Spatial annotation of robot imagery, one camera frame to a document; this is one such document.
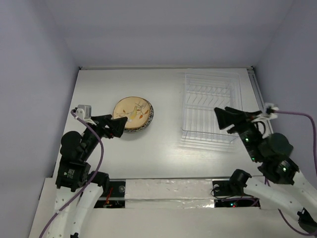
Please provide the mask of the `blue white patterned plate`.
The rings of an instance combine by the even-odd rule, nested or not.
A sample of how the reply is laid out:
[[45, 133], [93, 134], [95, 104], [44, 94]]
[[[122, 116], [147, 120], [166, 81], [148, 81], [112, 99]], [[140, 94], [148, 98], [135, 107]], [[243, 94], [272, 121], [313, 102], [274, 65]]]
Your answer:
[[152, 120], [154, 118], [154, 108], [153, 108], [152, 104], [149, 101], [146, 100], [146, 103], [149, 106], [149, 112], [148, 112], [147, 120], [140, 127], [137, 127], [137, 128], [125, 128], [124, 129], [125, 133], [141, 132], [141, 131], [143, 131], [144, 129], [146, 129], [150, 125], [150, 123], [152, 122]]

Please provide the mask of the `yellow brown plate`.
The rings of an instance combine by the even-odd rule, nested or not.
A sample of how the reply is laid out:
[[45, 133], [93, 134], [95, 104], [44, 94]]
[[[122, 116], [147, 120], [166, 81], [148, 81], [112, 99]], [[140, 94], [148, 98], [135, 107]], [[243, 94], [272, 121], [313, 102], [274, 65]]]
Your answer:
[[128, 117], [125, 128], [137, 128], [148, 118], [149, 106], [141, 97], [126, 97], [121, 99], [113, 109], [113, 118]]

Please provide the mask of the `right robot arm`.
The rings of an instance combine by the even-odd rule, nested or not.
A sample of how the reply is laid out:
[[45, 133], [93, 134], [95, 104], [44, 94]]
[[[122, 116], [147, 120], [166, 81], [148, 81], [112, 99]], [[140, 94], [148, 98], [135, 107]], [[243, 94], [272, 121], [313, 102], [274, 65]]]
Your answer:
[[260, 163], [258, 170], [265, 183], [248, 172], [236, 169], [227, 181], [214, 183], [211, 195], [216, 199], [233, 196], [253, 196], [276, 207], [283, 217], [288, 214], [302, 229], [297, 233], [317, 236], [317, 190], [299, 166], [290, 158], [293, 146], [281, 133], [268, 136], [259, 130], [259, 124], [277, 118], [283, 112], [273, 104], [264, 111], [245, 112], [231, 107], [214, 109], [218, 126], [227, 133], [237, 133], [252, 162]]

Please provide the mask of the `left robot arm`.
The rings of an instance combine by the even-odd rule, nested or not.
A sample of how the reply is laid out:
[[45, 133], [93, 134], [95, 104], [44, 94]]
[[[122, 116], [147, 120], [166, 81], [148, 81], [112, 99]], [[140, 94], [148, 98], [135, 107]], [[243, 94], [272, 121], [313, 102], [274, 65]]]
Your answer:
[[99, 171], [102, 160], [94, 171], [87, 160], [98, 145], [104, 155], [102, 138], [120, 138], [128, 118], [85, 117], [83, 112], [75, 108], [71, 115], [86, 127], [84, 132], [69, 131], [61, 139], [54, 214], [41, 231], [41, 238], [80, 238], [97, 200], [111, 193], [109, 175]]

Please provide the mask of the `white foam block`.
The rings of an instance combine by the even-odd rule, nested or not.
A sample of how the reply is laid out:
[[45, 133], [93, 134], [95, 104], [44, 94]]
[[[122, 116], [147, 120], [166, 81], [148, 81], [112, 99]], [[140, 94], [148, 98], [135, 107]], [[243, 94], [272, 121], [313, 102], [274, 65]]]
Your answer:
[[127, 209], [214, 208], [210, 179], [128, 179]]

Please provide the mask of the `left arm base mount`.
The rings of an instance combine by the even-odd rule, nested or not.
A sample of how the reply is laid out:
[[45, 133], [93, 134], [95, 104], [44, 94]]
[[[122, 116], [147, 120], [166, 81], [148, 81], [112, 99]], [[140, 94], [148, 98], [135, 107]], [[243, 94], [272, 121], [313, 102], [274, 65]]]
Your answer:
[[111, 179], [108, 192], [96, 202], [94, 208], [125, 208], [126, 180]]

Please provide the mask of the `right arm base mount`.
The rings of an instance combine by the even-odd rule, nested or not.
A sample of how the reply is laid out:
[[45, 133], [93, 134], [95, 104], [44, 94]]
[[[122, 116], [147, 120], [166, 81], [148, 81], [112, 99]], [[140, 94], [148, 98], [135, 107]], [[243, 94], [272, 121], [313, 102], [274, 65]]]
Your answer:
[[212, 180], [211, 196], [215, 208], [261, 207], [258, 198], [234, 190], [227, 179]]

